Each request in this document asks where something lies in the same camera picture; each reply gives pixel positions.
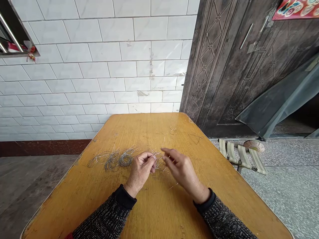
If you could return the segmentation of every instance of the baseboard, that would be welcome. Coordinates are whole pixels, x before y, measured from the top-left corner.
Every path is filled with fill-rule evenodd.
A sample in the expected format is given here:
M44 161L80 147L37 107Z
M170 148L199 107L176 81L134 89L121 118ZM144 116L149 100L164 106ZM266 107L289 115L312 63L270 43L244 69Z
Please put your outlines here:
M91 139L0 142L0 157L81 154Z

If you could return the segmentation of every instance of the white tile wall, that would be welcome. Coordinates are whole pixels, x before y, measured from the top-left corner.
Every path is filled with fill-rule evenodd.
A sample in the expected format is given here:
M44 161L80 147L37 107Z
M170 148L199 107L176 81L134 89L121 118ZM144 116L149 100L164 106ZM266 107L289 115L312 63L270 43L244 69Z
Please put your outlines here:
M112 114L179 111L199 0L12 2L41 56L0 59L0 141L92 139Z

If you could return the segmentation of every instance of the knit sweater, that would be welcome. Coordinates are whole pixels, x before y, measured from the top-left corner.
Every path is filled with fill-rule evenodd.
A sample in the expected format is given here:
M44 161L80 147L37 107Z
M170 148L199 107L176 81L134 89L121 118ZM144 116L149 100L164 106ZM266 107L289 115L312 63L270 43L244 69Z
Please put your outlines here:
M248 239L257 237L214 194L203 204L194 203L197 211L217 239ZM119 238L126 219L136 199L120 187L65 239L116 239Z

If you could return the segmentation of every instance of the poster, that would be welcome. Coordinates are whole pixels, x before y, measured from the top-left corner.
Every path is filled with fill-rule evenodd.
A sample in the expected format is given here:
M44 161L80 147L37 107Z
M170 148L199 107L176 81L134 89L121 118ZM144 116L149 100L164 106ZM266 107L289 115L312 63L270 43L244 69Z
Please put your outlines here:
M319 0L283 0L273 20L319 18Z

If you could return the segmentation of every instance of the tiled floor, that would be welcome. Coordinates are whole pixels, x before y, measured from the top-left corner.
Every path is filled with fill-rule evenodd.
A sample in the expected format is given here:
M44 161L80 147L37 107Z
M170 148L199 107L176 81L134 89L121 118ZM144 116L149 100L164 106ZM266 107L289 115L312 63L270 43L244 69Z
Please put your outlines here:
M319 140L273 139L265 148L261 158L267 176L243 169L243 177L297 239L319 238ZM0 158L1 238L19 238L76 159L77 155Z

